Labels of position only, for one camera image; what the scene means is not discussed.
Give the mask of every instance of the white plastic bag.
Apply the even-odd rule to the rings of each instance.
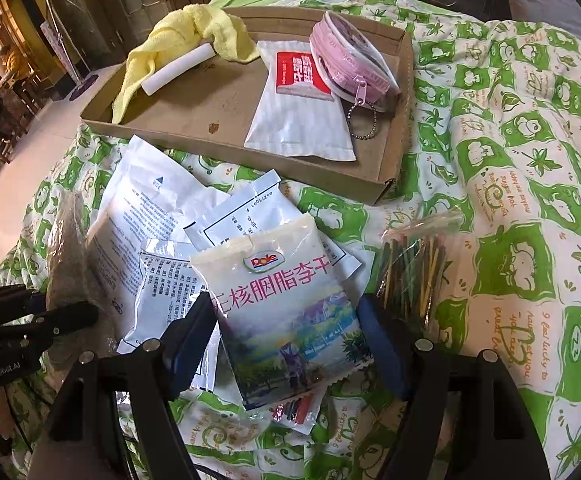
[[[372,362],[308,213],[194,254],[247,410],[301,397]]]
[[[142,243],[148,238],[187,242],[183,227],[195,212],[227,196],[205,187],[140,137],[130,140],[88,230],[88,262],[108,295],[118,340],[134,325]]]
[[[135,326],[124,336],[117,351],[132,352],[146,339],[159,338],[171,321],[188,314],[206,286],[190,266],[197,250],[181,242],[149,238],[141,251],[142,282],[135,301]],[[219,328],[210,336],[191,386],[212,391],[219,348]]]
[[[311,46],[302,41],[258,41],[257,49],[268,68],[268,78],[244,146],[284,156],[355,160],[339,97],[324,100],[276,92],[277,54],[305,52],[312,67]],[[317,70],[312,76],[319,77]]]
[[[198,213],[195,223],[186,228],[192,244],[203,251],[231,238],[273,229],[301,216],[299,209],[280,191],[280,182],[275,170],[270,170],[220,205]],[[340,282],[362,265],[322,232],[319,237]]]

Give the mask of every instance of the clear plastic bag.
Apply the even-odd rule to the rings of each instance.
[[[415,331],[431,328],[445,255],[462,221],[461,211],[452,208],[382,235],[379,304]]]
[[[49,276],[46,310],[79,301],[99,307],[95,325],[57,336],[48,349],[53,370],[61,374],[70,370],[83,351],[91,350],[99,357],[106,357],[112,355],[116,347],[112,320],[102,307],[102,290],[86,261],[84,227],[88,219],[82,218],[84,211],[81,194],[62,193],[46,257]]]

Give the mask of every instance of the bed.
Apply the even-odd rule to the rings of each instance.
[[[581,460],[581,41],[548,24],[481,23],[416,0],[212,3],[333,9],[409,32],[416,102],[397,189],[376,206],[298,182],[285,182],[284,191],[331,238],[367,250],[377,250],[387,228],[461,209],[459,248],[447,255],[435,316],[439,340],[467,354],[492,348],[506,360],[551,476],[568,476]],[[78,129],[27,207],[19,241],[0,264],[0,285],[44,289],[59,193],[81,191],[84,216],[93,218],[126,142]],[[227,192],[258,176],[221,160],[166,153]],[[50,398],[45,369],[32,379]],[[11,385],[8,394],[33,442],[48,408],[25,385]],[[184,392],[171,407],[195,462],[229,478],[315,480],[374,478],[404,408],[373,367],[330,387],[310,436],[243,420],[237,406],[208,392]],[[120,416],[132,434],[124,405]],[[443,431],[437,476],[449,439]],[[29,458],[18,435],[13,473],[24,475]]]

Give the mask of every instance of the metal screw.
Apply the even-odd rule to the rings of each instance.
[[[415,341],[415,348],[421,352],[430,352],[433,349],[433,343],[428,339],[421,338]]]
[[[147,339],[141,346],[146,352],[153,352],[159,348],[161,341],[159,339]]]
[[[487,363],[496,363],[499,357],[492,350],[486,349],[482,352],[482,359],[484,359],[484,361]]]
[[[94,352],[86,350],[79,356],[79,362],[83,365],[90,363],[94,359]]]

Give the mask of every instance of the red label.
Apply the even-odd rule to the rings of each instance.
[[[311,53],[278,52],[276,88],[293,85],[296,85],[298,89],[312,87],[327,95],[331,92],[319,76]]]

